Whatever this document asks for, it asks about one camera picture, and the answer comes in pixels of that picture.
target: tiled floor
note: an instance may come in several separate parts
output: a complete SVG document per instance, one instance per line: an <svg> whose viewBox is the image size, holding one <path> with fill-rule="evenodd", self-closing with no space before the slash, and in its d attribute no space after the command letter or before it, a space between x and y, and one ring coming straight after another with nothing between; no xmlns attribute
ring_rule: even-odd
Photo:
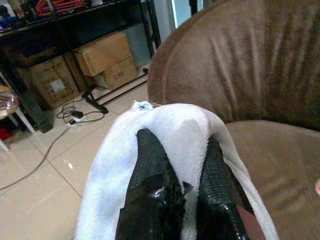
<svg viewBox="0 0 320 240"><path fill-rule="evenodd" d="M109 104L109 113L104 119L72 127L55 143L40 169L0 191L0 239L73 238L91 163L115 118L126 111L133 100L148 100L146 84ZM75 106L84 113L95 110L85 101L75 103ZM10 152L0 149L0 187L29 173L65 129L63 120L55 119L54 128L47 133L17 132L9 138L6 143Z"/></svg>

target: electrical cord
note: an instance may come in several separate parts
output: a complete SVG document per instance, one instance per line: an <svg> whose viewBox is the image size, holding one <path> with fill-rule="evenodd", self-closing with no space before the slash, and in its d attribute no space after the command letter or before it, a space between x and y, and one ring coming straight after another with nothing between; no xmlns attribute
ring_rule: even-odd
<svg viewBox="0 0 320 240"><path fill-rule="evenodd" d="M68 124L68 123L69 123L69 124L73 125L73 124L75 124L75 123L91 123L91 122L96 122L96 121L99 121L99 120L101 120L101 119L103 119L103 118L105 117L105 114L104 114L103 112L100 112L100 111L90 111L90 112L87 112L87 113L83 114L83 117L84 117L84 116L87 116L87 115L89 115L89 114L93 114L93 113L95 113L95 114L96 114L96 113L100 113L100 114L102 114L102 117L97 118L97 119L93 119L93 120L78 121L78 122L75 121L74 119L71 119L71 120L68 122L66 119L69 118L70 116L72 116L72 115L73 115L73 114L72 114L73 112L76 112L75 103L81 102L83 99L84 99L84 98L81 98L80 100L75 100L75 99L73 99L72 102L68 102L68 103L64 104L64 105L62 106L61 111L56 115L56 118L58 118L58 119L63 119L63 121L64 121L65 124ZM61 138L69 129L70 129L69 127L66 128L66 129L51 143L51 145L49 146L48 150L47 150L46 153L44 154L42 160L41 160L40 163L35 167L35 169L33 169L30 173L28 173L28 174L25 175L24 177L22 177L22 178L20 178L20 179L18 179L18 180L16 180L16 181L14 181L13 183L10 183L10 184L7 185L7 186L1 187L1 188L0 188L0 191L5 190L5 189L7 189L7 188L9 188L9 187L11 187L11 186L13 186L13 185L21 182L22 180L26 179L26 178L29 177L31 174L33 174L36 170L38 170L38 168L40 168L40 166L41 166L41 165L45 162L45 160L47 159L47 156L49 155L49 152L50 152L51 148L53 147L53 145L55 144L55 142L56 142L59 138Z"/></svg>
<svg viewBox="0 0 320 240"><path fill-rule="evenodd" d="M73 99L72 102L68 102L62 106L61 111L55 116L57 119L63 119L65 124L68 124L68 121L66 121L67 118L69 118L72 113L76 110L75 103L81 102L84 98L81 98L80 100Z"/></svg>
<svg viewBox="0 0 320 240"><path fill-rule="evenodd" d="M75 107L75 103L77 102L81 102L84 98L80 99L80 100L73 100L72 102L68 102L66 104L64 104L62 106L62 109L61 111L56 115L56 118L57 119L63 119L64 123L65 124L70 124L70 125L73 125L75 123L92 123L92 122L96 122L96 121L99 121L101 119L103 119L105 117L105 114L101 111L90 111L90 112L87 112L85 114L83 114L83 117L84 116L88 116L89 114L96 114L96 113L99 113L99 114L102 114L101 117L97 118L97 119L93 119L93 120L87 120L87 121L75 121L74 119L71 119L71 120L66 120L68 119L70 116L73 116L73 113L76 112L76 107Z"/></svg>
<svg viewBox="0 0 320 240"><path fill-rule="evenodd" d="M61 138L63 135L65 135L65 133L68 132L69 129L70 129L69 127L66 128L66 129L51 143L51 145L49 146L48 150L47 150L46 153L44 154L41 162L35 167L35 169L33 169L30 173L28 173L28 174L25 175L24 177L18 179L17 181L15 181L15 182L13 182L13 183L10 183L10 184L7 185L7 186L1 187L1 188L0 188L0 191L5 190L5 189L7 189L7 188L9 188L9 187L11 187L11 186L13 186L13 185L21 182L23 179L26 179L26 178L29 177L31 174L33 174L36 170L38 170L38 168L40 168L40 166L41 166L41 165L44 163L44 161L47 159L47 156L48 156L51 148L52 148L53 145L55 144L55 142L56 142L59 138Z"/></svg>

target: power adapter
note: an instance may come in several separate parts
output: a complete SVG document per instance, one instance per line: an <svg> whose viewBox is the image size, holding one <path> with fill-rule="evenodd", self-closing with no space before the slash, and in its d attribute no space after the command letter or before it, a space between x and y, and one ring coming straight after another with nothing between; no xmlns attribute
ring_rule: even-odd
<svg viewBox="0 0 320 240"><path fill-rule="evenodd" d="M78 113L75 114L74 118L68 121L68 124L73 126L77 123L87 123L88 118L86 114L83 114L81 111L79 111Z"/></svg>
<svg viewBox="0 0 320 240"><path fill-rule="evenodd" d="M71 115L74 116L74 117L77 118L77 119L82 119L83 116L84 116L84 113L83 113L82 111L73 111L73 112L71 113Z"/></svg>

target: brown fabric upholstery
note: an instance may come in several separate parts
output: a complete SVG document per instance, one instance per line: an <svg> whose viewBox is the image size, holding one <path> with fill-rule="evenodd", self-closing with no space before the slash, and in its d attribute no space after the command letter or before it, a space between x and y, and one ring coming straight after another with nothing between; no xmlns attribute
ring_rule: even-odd
<svg viewBox="0 0 320 240"><path fill-rule="evenodd" d="M151 101L231 122L281 240L320 239L319 26L318 1L226 1L179 27L148 74Z"/></svg>
<svg viewBox="0 0 320 240"><path fill-rule="evenodd" d="M319 3L306 2L227 1L196 14L153 57L150 99L195 104L225 122L320 130Z"/></svg>
<svg viewBox="0 0 320 240"><path fill-rule="evenodd" d="M227 128L280 239L320 239L320 132L264 120Z"/></svg>

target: floor grout line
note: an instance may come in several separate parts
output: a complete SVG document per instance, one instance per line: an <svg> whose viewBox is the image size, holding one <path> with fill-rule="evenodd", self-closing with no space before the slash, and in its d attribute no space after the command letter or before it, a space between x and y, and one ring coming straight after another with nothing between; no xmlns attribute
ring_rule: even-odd
<svg viewBox="0 0 320 240"><path fill-rule="evenodd" d="M56 167L47 159L47 161L49 162L49 164L54 168L54 170L56 170L56 172L66 181L67 184L69 184L69 186L78 194L78 196L82 199L83 197L81 196L81 194L74 188L74 186L71 185L71 183L61 174L61 172L58 171L58 169L56 169Z"/></svg>
<svg viewBox="0 0 320 240"><path fill-rule="evenodd" d="M113 111L113 110L109 110L109 109L108 109L108 111L109 111L109 112L112 112L113 114L117 114L117 117L122 114L122 113L117 113L117 112L115 112L115 111Z"/></svg>
<svg viewBox="0 0 320 240"><path fill-rule="evenodd" d="M117 116L115 116L114 118L111 118L111 120L113 120L113 122L115 121L115 119L119 116L118 113L112 112L114 114L116 114ZM61 154L65 153L66 151L68 151L69 149L73 148L74 146L76 146L77 144L79 144L81 141L83 141L85 138L87 138L88 136L90 136L91 134L93 134L95 131L99 130L100 128L102 128L104 125L99 126L98 128L96 128L95 130L93 130L92 132L90 132L88 135L85 135L83 138L81 138L78 142L76 142L75 144L73 144L72 146L68 147L66 150L60 152L57 156L55 156L52 159L48 159L49 162L55 160L57 157L60 157Z"/></svg>
<svg viewBox="0 0 320 240"><path fill-rule="evenodd" d="M43 157L44 157L43 153L42 153L42 152L37 148L37 146L28 138L28 136L26 135L25 132L22 132L22 133L23 133L23 135L25 136L25 139L28 140L28 141L35 147L35 149L37 149L37 151L40 153L40 155L42 156L42 159L41 159L41 161L42 161L42 160L43 160ZM43 167L45 166L44 163L45 163L46 161L44 161L44 162L41 164L41 166L37 169L37 171L40 170L41 168L43 168ZM24 174L23 176L17 178L17 180L18 180L18 179L21 179L21 178L23 178L25 175L29 174L31 171L33 171L33 170L36 168L36 166L33 167L30 171L28 171L28 172L27 172L26 174ZM23 179L22 181L17 182L16 184L12 185L11 187L8 187L7 189L5 189L5 190L3 190L3 191L0 191L0 196L1 196L1 195L4 195L5 193L7 193L7 192L10 191L11 189L15 188L16 186L20 185L20 184L23 183L26 179Z"/></svg>

